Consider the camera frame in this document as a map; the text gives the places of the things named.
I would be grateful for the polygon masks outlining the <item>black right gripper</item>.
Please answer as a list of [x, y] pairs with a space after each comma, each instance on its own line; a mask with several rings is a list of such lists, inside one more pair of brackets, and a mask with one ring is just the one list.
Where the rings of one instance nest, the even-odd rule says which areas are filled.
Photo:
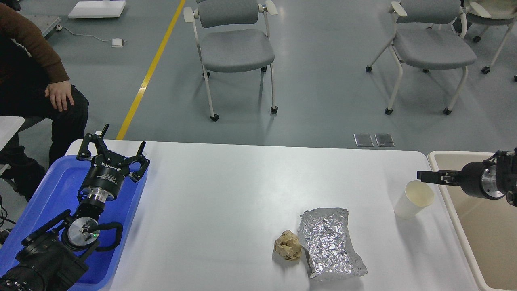
[[437, 185], [460, 186], [471, 197], [499, 199], [496, 182], [496, 166], [482, 162], [466, 164], [461, 171], [417, 171], [417, 180]]

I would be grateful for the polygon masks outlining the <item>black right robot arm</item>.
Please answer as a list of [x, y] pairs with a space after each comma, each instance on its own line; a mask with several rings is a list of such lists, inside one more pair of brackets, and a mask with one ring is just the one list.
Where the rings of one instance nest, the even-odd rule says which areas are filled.
[[417, 180], [446, 186], [460, 186], [471, 197], [488, 200], [506, 198], [516, 206], [516, 151], [496, 151], [482, 162], [470, 162], [461, 170], [418, 171]]

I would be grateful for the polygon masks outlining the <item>brown sleeved forearm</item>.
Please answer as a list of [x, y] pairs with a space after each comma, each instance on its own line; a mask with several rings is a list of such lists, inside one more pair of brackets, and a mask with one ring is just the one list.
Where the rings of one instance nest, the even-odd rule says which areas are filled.
[[26, 17], [1, 4], [0, 8], [1, 40], [7, 44], [19, 47], [13, 42], [24, 46], [32, 59], [46, 72], [50, 83], [69, 80], [61, 58], [53, 50], [41, 34], [41, 30]]

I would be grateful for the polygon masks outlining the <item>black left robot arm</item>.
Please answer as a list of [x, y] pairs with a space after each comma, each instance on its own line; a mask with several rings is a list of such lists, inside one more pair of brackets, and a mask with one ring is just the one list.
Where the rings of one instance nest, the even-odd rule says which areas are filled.
[[146, 181], [145, 142], [127, 157], [107, 131], [58, 159], [1, 248], [2, 291], [93, 290], [113, 275]]

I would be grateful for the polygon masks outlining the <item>person's hand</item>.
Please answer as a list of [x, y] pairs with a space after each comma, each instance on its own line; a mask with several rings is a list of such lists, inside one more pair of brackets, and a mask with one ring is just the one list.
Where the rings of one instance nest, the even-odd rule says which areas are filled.
[[68, 104], [74, 105], [70, 81], [50, 83], [44, 90], [44, 95], [50, 100], [52, 107], [59, 112], [68, 110]]

